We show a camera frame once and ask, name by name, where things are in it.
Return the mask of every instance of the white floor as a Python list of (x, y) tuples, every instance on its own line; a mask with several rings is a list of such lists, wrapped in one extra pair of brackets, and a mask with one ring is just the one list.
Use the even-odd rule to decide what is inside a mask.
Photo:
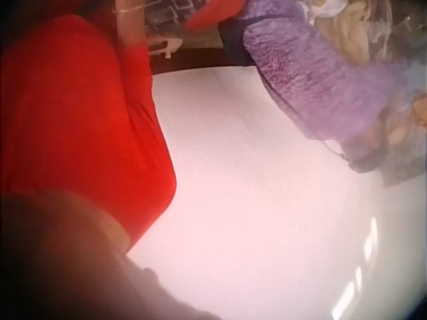
[(392, 320), (419, 297), (423, 177), (385, 192), (378, 173), (355, 174), (296, 129), (255, 69), (154, 83), (178, 187), (129, 256), (176, 297), (224, 320)]

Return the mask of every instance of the bracelet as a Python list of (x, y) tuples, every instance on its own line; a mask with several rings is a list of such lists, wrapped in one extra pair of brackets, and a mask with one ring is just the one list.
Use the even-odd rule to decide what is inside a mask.
[(116, 8), (114, 6), (112, 11), (115, 14), (121, 14), (121, 13), (129, 13), (129, 12), (132, 12), (132, 11), (140, 10), (140, 9), (142, 9), (144, 7), (145, 7), (145, 1), (143, 1), (143, 3), (141, 3), (140, 5), (136, 5), (135, 7), (132, 7), (132, 8), (129, 8), (129, 9), (119, 9), (119, 10), (116, 10)]

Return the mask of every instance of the purple sweater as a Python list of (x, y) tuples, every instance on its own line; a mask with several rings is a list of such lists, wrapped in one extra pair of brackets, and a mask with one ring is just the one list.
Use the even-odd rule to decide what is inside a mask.
[(396, 65), (355, 67), (305, 22), (296, 0), (248, 0), (239, 19), (284, 14), (246, 27), (244, 46), (296, 117), (272, 97), (308, 136), (348, 141), (365, 131), (401, 83)]

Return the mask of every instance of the purple knit garment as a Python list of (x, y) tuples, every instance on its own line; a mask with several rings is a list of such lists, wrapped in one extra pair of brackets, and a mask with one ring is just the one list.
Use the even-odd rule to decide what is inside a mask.
[(400, 67), (372, 63), (355, 67), (304, 21), (296, 0), (248, 0), (239, 19), (269, 14), (244, 32), (244, 46), (263, 76), (296, 110), (280, 108), (308, 134), (348, 141), (365, 131), (402, 84)]

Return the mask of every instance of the red dress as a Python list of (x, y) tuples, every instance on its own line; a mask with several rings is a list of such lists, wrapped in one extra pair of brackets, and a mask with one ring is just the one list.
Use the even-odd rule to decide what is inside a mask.
[(175, 192), (145, 45), (115, 51), (77, 16), (51, 20), (1, 61), (1, 192), (72, 191), (135, 243)]

